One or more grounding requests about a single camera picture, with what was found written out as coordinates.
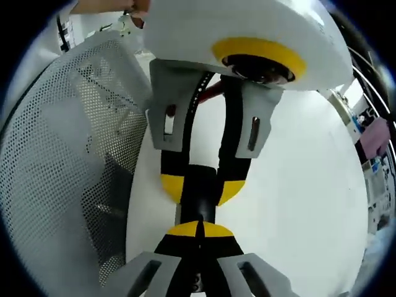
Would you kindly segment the person's left hand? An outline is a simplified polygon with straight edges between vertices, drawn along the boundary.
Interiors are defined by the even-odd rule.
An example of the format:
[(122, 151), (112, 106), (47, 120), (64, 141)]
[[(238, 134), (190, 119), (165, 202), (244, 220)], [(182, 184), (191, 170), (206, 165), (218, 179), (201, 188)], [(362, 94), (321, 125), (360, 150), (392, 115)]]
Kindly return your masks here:
[(132, 23), (139, 29), (143, 29), (144, 17), (148, 14), (151, 0), (131, 0), (127, 1), (124, 12), (130, 16)]

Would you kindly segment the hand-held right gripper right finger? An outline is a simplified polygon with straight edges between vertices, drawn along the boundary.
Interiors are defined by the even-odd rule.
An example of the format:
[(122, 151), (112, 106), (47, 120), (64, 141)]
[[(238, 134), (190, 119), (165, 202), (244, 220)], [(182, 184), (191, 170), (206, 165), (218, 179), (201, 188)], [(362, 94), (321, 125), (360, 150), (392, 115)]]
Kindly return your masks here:
[(201, 277), (207, 296), (296, 296), (289, 278), (255, 253), (245, 254), (227, 228), (203, 222)]

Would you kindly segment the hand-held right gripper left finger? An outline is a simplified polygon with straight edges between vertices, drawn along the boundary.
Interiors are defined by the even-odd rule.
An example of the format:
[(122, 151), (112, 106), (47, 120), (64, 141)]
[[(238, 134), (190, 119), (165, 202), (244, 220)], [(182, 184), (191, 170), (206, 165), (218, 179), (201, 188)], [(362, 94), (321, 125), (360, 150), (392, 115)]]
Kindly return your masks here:
[(199, 221), (178, 224), (154, 252), (142, 252), (112, 273), (104, 296), (190, 296), (198, 256)]

